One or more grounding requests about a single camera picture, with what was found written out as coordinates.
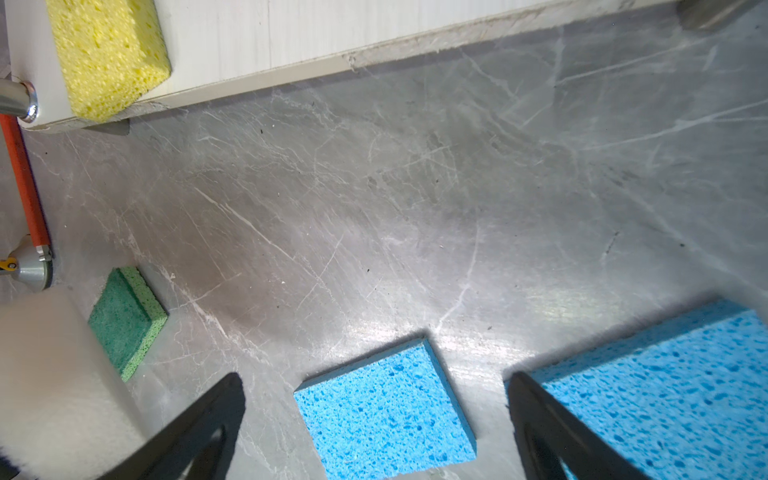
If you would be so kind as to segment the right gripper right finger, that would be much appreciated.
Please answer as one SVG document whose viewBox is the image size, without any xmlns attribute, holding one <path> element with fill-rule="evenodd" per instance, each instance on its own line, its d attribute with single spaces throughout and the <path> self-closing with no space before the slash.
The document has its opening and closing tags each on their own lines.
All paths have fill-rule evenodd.
<svg viewBox="0 0 768 480">
<path fill-rule="evenodd" d="M 507 382 L 510 418 L 528 479 L 645 479 L 525 372 Z"/>
</svg>

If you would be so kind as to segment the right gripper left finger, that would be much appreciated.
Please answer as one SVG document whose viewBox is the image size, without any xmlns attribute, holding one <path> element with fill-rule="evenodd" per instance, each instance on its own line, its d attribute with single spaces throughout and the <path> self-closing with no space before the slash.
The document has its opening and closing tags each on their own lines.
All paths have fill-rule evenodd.
<svg viewBox="0 0 768 480">
<path fill-rule="evenodd" d="M 104 479 L 224 479 L 246 409 L 230 372 Z"/>
</svg>

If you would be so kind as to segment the beige foam sponge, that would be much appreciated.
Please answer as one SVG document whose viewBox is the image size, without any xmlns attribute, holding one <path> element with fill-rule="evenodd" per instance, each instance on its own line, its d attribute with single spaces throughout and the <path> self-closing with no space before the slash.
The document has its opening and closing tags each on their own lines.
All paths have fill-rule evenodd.
<svg viewBox="0 0 768 480">
<path fill-rule="evenodd" d="M 2 456 L 30 478 L 95 479 L 148 439 L 127 386 L 65 291 L 2 305 Z"/>
</svg>

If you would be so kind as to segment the green scouring sponge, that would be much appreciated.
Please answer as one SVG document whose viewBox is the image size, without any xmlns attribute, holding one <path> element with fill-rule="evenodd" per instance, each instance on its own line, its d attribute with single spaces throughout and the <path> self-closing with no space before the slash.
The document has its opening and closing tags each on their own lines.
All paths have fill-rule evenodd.
<svg viewBox="0 0 768 480">
<path fill-rule="evenodd" d="M 168 320 L 140 271 L 113 269 L 93 307 L 88 325 L 111 364 L 127 382 L 144 360 Z"/>
</svg>

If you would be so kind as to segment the yellow cellulose sponge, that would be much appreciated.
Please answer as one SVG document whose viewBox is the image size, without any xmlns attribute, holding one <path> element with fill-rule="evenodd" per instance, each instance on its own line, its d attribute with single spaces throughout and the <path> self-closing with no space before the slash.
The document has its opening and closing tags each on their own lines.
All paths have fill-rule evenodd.
<svg viewBox="0 0 768 480">
<path fill-rule="evenodd" d="M 48 1 L 73 114 L 105 122 L 172 72 L 153 1 Z"/>
</svg>

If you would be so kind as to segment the white two-tier shelf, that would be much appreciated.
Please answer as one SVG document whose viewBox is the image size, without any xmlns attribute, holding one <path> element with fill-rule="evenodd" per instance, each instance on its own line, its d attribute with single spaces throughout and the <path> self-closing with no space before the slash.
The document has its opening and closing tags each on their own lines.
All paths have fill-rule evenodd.
<svg viewBox="0 0 768 480">
<path fill-rule="evenodd" d="M 45 1 L 4 1 L 10 63 L 37 90 L 44 133 L 113 122 L 312 78 L 623 15 L 662 4 L 684 30 L 707 35 L 767 1 L 155 1 L 168 80 L 106 122 L 71 111 Z"/>
</svg>

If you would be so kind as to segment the blue cellulose sponge right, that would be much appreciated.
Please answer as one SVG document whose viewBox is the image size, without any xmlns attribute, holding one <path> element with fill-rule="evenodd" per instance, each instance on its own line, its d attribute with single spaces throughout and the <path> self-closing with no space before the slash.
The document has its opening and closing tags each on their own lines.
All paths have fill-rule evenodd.
<svg viewBox="0 0 768 480">
<path fill-rule="evenodd" d="M 767 476 L 767 325 L 721 300 L 532 377 L 653 479 Z"/>
</svg>

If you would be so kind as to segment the blue cellulose sponge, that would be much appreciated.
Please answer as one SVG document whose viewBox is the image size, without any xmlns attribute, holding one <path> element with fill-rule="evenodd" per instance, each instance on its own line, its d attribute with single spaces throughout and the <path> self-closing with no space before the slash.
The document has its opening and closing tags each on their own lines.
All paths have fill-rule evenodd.
<svg viewBox="0 0 768 480">
<path fill-rule="evenodd" d="M 425 337 L 309 379 L 294 399 L 329 479 L 387 479 L 477 457 Z"/>
<path fill-rule="evenodd" d="M 653 479 L 767 476 L 767 325 L 721 300 L 532 377 Z"/>
</svg>

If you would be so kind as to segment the blue cellulose sponge left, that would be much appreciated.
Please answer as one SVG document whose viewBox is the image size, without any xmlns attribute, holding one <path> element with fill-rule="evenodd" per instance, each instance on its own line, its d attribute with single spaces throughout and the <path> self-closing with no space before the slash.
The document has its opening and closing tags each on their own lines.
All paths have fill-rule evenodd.
<svg viewBox="0 0 768 480">
<path fill-rule="evenodd" d="M 477 457 L 425 337 L 309 379 L 294 399 L 329 479 L 387 479 Z"/>
</svg>

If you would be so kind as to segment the red handled hex key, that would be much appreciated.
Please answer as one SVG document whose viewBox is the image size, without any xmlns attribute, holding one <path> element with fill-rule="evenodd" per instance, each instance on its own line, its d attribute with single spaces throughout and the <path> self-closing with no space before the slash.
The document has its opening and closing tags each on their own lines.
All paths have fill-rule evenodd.
<svg viewBox="0 0 768 480">
<path fill-rule="evenodd" d="M 50 237 L 20 126 L 15 117 L 1 115 L 1 129 L 13 168 L 32 240 L 42 262 L 51 261 Z"/>
</svg>

